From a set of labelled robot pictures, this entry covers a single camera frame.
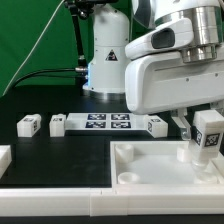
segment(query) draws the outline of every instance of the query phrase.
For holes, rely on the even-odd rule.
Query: black surface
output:
[[[192,121],[195,109],[208,109],[208,106],[190,108],[189,121]],[[80,97],[79,90],[73,86],[24,86],[0,98],[0,145],[13,146],[13,163],[0,181],[1,187],[110,187],[109,142],[130,139],[153,140],[145,133],[112,136],[103,133],[96,135],[77,132],[70,136],[68,134],[64,138],[50,138],[48,125],[51,116],[69,112],[126,113],[128,110],[125,102],[114,101],[108,104],[100,100]],[[17,138],[16,123],[26,114],[34,113],[42,116],[40,132],[31,139]],[[172,123],[169,114],[159,115],[169,122],[168,140],[180,139],[179,129]],[[223,224],[224,215],[0,218],[0,224],[14,223]]]

